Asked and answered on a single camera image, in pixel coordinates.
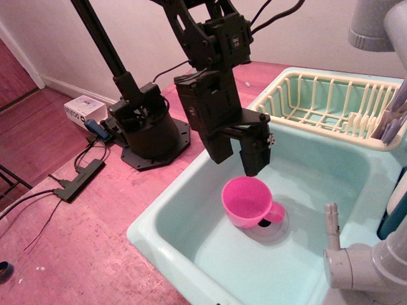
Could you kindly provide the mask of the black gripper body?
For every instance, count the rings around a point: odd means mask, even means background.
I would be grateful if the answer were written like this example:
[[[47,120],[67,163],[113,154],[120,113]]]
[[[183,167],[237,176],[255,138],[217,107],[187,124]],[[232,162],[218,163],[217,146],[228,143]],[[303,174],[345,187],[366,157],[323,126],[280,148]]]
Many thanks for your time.
[[[231,69],[206,69],[174,78],[190,127],[201,136],[270,140],[270,117],[241,106]]]

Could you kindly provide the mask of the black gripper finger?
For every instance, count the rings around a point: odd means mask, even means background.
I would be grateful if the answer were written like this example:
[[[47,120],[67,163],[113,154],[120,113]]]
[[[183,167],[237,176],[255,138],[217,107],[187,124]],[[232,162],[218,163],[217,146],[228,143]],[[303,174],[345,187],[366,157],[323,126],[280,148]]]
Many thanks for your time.
[[[204,135],[203,144],[209,153],[210,158],[220,164],[233,155],[230,139],[222,133],[214,135]]]
[[[250,126],[239,140],[240,157],[247,176],[256,176],[270,163],[273,134],[268,125]]]

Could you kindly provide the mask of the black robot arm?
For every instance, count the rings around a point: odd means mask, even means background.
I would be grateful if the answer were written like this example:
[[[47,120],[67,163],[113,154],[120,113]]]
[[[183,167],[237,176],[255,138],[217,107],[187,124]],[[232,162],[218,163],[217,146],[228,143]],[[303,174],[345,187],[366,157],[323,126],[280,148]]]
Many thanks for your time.
[[[270,162],[270,117],[241,106],[233,68],[249,59],[251,24],[230,1],[204,1],[209,19],[194,21],[190,9],[200,1],[160,1],[167,20],[195,73],[174,79],[189,126],[198,132],[216,163],[229,158],[231,140],[240,142],[247,176]],[[142,159],[163,160],[181,152],[180,129],[169,102],[154,83],[138,87],[126,70],[89,1],[73,6],[91,35],[121,93],[111,109],[131,151]]]

